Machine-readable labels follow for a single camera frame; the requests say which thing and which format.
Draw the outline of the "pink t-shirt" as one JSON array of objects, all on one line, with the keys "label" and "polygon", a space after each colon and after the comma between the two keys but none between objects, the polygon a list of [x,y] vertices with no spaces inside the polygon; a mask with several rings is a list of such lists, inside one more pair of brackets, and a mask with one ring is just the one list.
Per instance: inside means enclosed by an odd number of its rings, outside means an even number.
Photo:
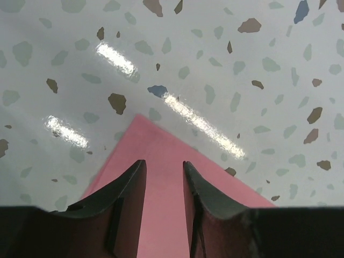
[{"label": "pink t-shirt", "polygon": [[234,200],[249,207],[273,206],[222,167],[141,115],[134,118],[83,196],[107,185],[137,160],[145,160],[147,167],[138,257],[189,257],[184,161],[191,162],[207,181]]}]

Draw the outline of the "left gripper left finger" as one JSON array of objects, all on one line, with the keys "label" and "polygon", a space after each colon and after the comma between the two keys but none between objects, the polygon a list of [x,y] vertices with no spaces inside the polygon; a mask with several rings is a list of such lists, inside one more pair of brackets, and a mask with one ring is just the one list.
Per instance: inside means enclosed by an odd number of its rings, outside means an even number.
[{"label": "left gripper left finger", "polygon": [[147,167],[137,160],[117,179],[53,212],[48,257],[137,257]]}]

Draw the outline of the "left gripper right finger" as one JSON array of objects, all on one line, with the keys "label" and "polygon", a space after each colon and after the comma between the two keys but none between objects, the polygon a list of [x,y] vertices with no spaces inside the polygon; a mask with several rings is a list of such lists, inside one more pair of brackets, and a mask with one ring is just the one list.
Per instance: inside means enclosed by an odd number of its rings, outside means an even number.
[{"label": "left gripper right finger", "polygon": [[257,257],[249,207],[183,163],[185,216],[190,257]]}]

